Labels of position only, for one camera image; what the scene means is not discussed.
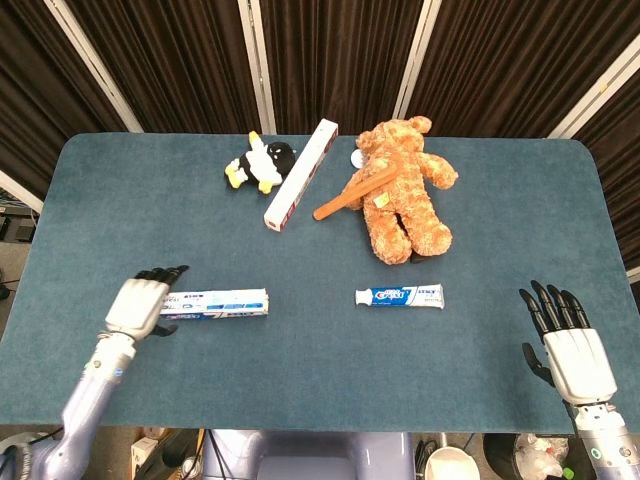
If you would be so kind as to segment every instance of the table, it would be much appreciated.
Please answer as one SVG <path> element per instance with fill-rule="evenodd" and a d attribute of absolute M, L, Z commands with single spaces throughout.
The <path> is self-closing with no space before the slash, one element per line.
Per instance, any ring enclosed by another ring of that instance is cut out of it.
<path fill-rule="evenodd" d="M 279 137 L 298 153 L 308 137 Z M 353 167 L 339 137 L 283 233 L 256 189 L 226 187 L 245 135 L 79 135 L 61 153 L 0 344 L 1 423 L 54 423 L 122 282 L 189 264 L 176 290 L 267 288 L 268 317 L 181 321 L 151 337 L 111 425 L 362 431 L 571 429 L 532 375 L 529 280 L 580 298 L 609 353 L 614 397 L 640 431 L 640 322 L 588 151 L 569 140 L 428 138 L 460 172 L 428 187 L 451 250 L 389 267 L 362 214 L 315 222 Z M 442 283 L 446 308 L 355 307 L 354 290 Z"/>

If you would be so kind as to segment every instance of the stuffed penguin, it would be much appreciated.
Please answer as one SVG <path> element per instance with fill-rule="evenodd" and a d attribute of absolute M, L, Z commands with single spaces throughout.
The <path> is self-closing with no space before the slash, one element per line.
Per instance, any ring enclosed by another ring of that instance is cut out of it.
<path fill-rule="evenodd" d="M 248 180 L 267 195 L 289 174 L 296 161 L 295 154 L 284 142 L 265 145 L 256 132 L 249 134 L 249 144 L 251 150 L 227 165 L 224 174 L 233 188 Z"/>

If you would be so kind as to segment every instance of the robotic hand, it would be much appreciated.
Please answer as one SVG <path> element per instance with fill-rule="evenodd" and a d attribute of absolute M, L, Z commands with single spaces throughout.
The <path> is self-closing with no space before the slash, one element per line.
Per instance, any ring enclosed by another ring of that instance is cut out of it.
<path fill-rule="evenodd" d="M 127 280 L 109 310 L 106 331 L 62 413 L 64 437 L 37 439 L 0 452 L 0 480 L 77 480 L 89 463 L 91 443 L 111 395 L 135 356 L 135 342 L 166 337 L 177 327 L 157 325 L 164 297 L 189 267 L 155 268 Z"/>
<path fill-rule="evenodd" d="M 520 296 L 531 313 L 550 368 L 542 366 L 531 344 L 523 343 L 529 368 L 564 400 L 598 478 L 640 480 L 638 447 L 624 419 L 609 403 L 618 387 L 598 332 L 589 325 L 573 294 L 553 285 L 547 286 L 547 292 L 536 281 L 531 286 L 539 304 L 526 290 L 521 289 Z"/>

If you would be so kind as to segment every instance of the orange stick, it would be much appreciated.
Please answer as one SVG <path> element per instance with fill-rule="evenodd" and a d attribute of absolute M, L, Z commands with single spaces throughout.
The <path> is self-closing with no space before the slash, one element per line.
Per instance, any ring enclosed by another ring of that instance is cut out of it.
<path fill-rule="evenodd" d="M 365 196 L 367 193 L 381 187 L 385 183 L 389 183 L 391 180 L 396 178 L 397 175 L 398 168 L 395 165 L 391 165 L 384 170 L 381 170 L 375 175 L 372 175 L 369 178 L 356 183 L 352 187 L 349 187 L 333 200 L 330 200 L 321 207 L 316 208 L 313 212 L 313 218 L 316 220 L 324 220 L 329 215 L 333 215 L 354 200 Z"/>

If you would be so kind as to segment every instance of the white toothpaste box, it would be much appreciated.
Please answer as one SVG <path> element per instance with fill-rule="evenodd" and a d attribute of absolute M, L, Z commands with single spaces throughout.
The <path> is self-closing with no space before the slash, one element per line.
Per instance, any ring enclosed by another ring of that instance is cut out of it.
<path fill-rule="evenodd" d="M 171 292 L 160 317 L 169 320 L 253 317 L 269 313 L 269 295 L 262 289 Z"/>
<path fill-rule="evenodd" d="M 338 124 L 323 118 L 264 214 L 264 223 L 271 230 L 284 230 L 337 136 Z"/>

